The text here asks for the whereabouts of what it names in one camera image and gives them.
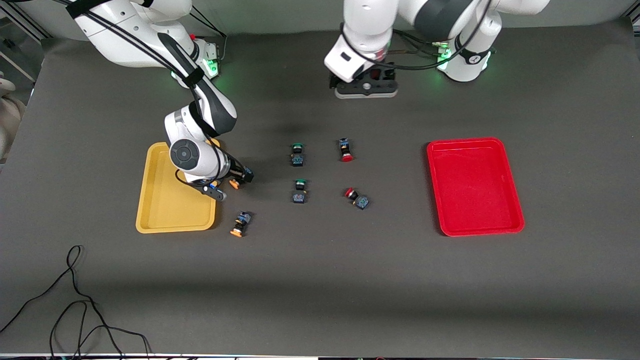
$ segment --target plastic tray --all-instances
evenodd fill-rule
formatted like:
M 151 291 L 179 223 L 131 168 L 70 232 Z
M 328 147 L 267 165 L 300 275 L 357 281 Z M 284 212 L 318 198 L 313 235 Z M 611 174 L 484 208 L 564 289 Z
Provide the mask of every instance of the plastic tray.
M 164 142 L 151 145 L 142 178 L 137 230 L 143 234 L 206 230 L 215 218 L 214 199 L 176 180 L 169 146 Z
M 517 233 L 524 218 L 504 144 L 496 138 L 427 146 L 438 218 L 448 236 Z

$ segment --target blue label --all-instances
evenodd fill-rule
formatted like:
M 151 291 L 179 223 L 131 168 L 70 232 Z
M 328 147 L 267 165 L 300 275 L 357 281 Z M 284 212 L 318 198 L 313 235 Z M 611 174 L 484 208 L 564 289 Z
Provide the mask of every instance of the blue label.
M 359 208 L 364 208 L 366 205 L 369 205 L 369 199 L 367 199 L 366 197 L 363 197 L 358 201 Z

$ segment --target white wall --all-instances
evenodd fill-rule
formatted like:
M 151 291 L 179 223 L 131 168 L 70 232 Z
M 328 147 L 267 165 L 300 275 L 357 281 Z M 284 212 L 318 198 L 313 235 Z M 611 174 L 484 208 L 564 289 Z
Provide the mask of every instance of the white wall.
M 342 0 L 193 0 L 217 27 L 229 34 L 297 33 L 336 30 L 342 20 Z M 526 17 L 503 15 L 506 27 L 588 25 L 615 19 L 634 0 L 551 0 L 540 14 Z M 57 37 L 84 39 L 84 34 L 64 7 L 51 0 L 21 3 L 38 23 Z M 190 17 L 182 23 L 196 35 L 212 32 Z M 396 27 L 408 29 L 403 20 Z

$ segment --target gray fabric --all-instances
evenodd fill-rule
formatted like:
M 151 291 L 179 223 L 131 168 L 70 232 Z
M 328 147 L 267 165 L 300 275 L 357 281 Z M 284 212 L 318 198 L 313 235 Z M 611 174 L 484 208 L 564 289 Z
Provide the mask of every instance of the gray fabric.
M 226 185 L 214 229 L 156 235 L 134 226 L 145 156 L 190 94 L 166 70 L 49 44 L 0 175 L 0 322 L 83 244 L 81 289 L 156 352 L 640 357 L 640 71 L 628 21 L 506 29 L 477 81 L 398 72 L 397 97 L 373 101 L 327 88 L 336 37 L 229 40 L 216 83 L 239 117 L 220 140 L 255 180 Z M 473 136 L 506 144 L 520 234 L 438 230 L 425 145 Z M 339 161 L 342 137 L 351 163 Z M 294 142 L 304 167 L 289 164 Z M 302 206 L 290 200 L 298 178 L 309 180 Z M 350 186 L 367 209 L 343 196 Z M 238 211 L 255 214 L 242 239 L 228 233 Z M 2 352 L 48 351 L 76 299 L 66 280 L 0 336 Z M 79 316 L 60 325 L 66 351 Z M 143 351 L 138 338 L 116 340 Z M 92 345 L 113 352 L 104 333 Z

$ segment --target cable strap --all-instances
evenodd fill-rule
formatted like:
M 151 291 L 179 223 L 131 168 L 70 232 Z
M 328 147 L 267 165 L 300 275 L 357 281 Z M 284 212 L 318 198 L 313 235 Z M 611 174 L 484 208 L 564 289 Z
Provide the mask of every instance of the cable strap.
M 96 6 L 100 6 L 108 1 L 110 0 L 77 0 L 67 5 L 67 12 L 73 19 L 75 19 Z
M 460 43 L 460 35 L 456 37 L 455 44 L 456 44 L 456 51 L 462 47 L 462 44 Z M 467 64 L 475 65 L 479 63 L 480 60 L 484 59 L 484 57 L 487 56 L 490 50 L 491 49 L 489 48 L 481 53 L 474 53 L 473 51 L 463 49 L 462 52 L 460 52 L 460 56 L 462 56 L 465 59 Z
M 216 130 L 211 125 L 209 125 L 202 117 L 200 117 L 200 114 L 198 113 L 198 105 L 195 101 L 192 101 L 191 104 L 189 104 L 189 112 L 202 132 L 209 135 L 210 138 L 217 138 L 218 136 L 220 136 L 220 134 L 218 134 L 218 132 L 216 132 Z
M 197 67 L 192 73 L 189 74 L 182 82 L 187 85 L 188 88 L 193 88 L 204 77 L 204 70 Z

